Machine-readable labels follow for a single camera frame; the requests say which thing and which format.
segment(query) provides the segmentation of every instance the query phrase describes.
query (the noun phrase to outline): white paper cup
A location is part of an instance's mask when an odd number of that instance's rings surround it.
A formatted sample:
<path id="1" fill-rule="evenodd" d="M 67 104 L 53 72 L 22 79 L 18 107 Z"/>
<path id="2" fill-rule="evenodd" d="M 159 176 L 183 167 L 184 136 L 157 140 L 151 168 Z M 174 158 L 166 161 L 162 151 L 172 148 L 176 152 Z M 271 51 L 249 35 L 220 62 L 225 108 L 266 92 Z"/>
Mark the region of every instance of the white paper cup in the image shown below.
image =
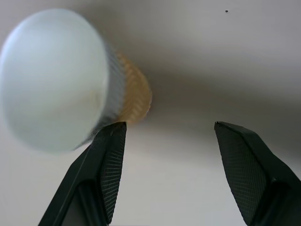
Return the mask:
<path id="1" fill-rule="evenodd" d="M 50 9 L 28 17 L 9 35 L 0 56 L 7 127 L 34 148 L 64 151 L 90 141 L 103 126 L 140 120 L 151 92 L 137 69 L 127 71 L 126 61 L 75 12 Z M 131 81 L 136 88 L 129 88 Z M 136 98 L 146 93 L 135 91 L 139 83 L 149 93 L 143 100 Z M 148 108 L 133 113 L 133 102 Z"/>

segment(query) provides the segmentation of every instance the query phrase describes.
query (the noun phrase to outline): textured gripper pad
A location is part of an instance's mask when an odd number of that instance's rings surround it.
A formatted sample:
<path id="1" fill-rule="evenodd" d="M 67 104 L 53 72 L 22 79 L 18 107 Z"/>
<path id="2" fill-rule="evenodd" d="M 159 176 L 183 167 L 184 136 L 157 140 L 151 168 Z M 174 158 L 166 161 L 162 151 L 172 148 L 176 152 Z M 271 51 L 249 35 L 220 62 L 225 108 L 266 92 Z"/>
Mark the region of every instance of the textured gripper pad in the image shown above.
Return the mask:
<path id="1" fill-rule="evenodd" d="M 121 131 L 116 130 L 108 135 L 113 136 L 113 139 L 110 144 L 106 145 L 110 148 L 105 154 L 99 175 L 108 223 L 112 221 L 119 190 L 126 138 L 125 130 L 126 127 L 122 127 Z"/>
<path id="2" fill-rule="evenodd" d="M 245 223 L 251 225 L 267 186 L 265 173 L 241 135 L 219 125 L 215 132 L 231 192 Z"/>

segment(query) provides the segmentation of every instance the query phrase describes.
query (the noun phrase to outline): ceiling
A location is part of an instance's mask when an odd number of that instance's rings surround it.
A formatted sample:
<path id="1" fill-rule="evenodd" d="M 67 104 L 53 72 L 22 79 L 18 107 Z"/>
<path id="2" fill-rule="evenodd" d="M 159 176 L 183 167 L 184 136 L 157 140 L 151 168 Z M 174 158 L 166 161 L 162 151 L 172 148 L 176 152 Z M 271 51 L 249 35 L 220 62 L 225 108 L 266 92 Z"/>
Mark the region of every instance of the ceiling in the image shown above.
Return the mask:
<path id="1" fill-rule="evenodd" d="M 2 0 L 0 43 L 47 8 L 83 14 L 150 80 L 149 115 L 127 133 L 115 225 L 243 225 L 215 121 L 256 131 L 301 177 L 300 1 Z M 45 155 L 1 131 L 3 225 L 36 225 L 80 151 Z"/>

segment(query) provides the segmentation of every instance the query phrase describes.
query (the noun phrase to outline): white background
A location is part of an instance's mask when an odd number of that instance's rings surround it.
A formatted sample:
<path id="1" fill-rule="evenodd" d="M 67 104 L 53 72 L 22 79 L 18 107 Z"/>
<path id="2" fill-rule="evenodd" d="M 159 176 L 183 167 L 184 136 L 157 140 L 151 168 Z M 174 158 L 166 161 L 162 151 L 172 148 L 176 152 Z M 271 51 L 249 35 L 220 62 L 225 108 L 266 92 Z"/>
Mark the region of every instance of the white background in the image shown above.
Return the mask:
<path id="1" fill-rule="evenodd" d="M 127 132 L 113 225 L 244 225 L 215 121 L 256 131 L 301 177 L 299 0 L 1 0 L 0 43 L 47 8 L 86 16 L 153 89 Z M 39 153 L 1 129 L 0 224 L 37 225 L 82 150 Z"/>

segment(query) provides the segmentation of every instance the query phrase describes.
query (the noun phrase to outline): white wall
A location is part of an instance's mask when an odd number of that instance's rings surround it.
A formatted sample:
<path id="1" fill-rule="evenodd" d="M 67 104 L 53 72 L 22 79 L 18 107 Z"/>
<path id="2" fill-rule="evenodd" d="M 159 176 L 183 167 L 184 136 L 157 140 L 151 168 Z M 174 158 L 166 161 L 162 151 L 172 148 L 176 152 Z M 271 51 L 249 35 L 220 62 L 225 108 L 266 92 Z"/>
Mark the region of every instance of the white wall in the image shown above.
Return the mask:
<path id="1" fill-rule="evenodd" d="M 300 1 L 2 0 L 0 43 L 54 7 L 84 14 L 153 88 L 147 119 L 127 133 L 113 225 L 244 225 L 217 120 L 256 131 L 301 177 Z M 38 153 L 1 131 L 1 225 L 37 225 L 80 151 Z"/>

